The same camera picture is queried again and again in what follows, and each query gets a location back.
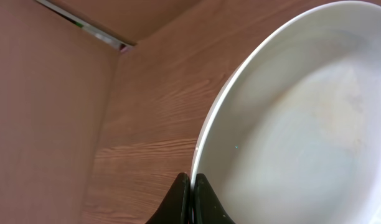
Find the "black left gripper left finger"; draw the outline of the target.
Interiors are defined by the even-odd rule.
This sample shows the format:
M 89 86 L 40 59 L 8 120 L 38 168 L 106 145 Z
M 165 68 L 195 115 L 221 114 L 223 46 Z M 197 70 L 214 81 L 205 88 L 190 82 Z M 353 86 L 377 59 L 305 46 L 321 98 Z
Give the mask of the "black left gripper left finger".
M 158 209 L 146 224 L 188 224 L 189 197 L 189 176 L 181 172 L 177 175 Z

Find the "white plate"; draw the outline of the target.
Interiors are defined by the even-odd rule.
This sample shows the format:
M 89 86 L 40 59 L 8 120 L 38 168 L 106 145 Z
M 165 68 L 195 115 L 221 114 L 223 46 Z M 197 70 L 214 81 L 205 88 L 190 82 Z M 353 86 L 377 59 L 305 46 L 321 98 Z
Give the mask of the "white plate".
M 190 175 L 235 223 L 381 223 L 381 6 L 323 4 L 224 84 Z

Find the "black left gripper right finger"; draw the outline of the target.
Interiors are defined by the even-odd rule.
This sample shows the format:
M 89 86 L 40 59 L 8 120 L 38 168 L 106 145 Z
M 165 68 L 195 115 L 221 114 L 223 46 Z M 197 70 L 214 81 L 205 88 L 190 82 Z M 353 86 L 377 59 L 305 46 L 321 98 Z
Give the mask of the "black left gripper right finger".
M 195 224 L 235 224 L 229 217 L 204 174 L 197 174 L 193 190 Z

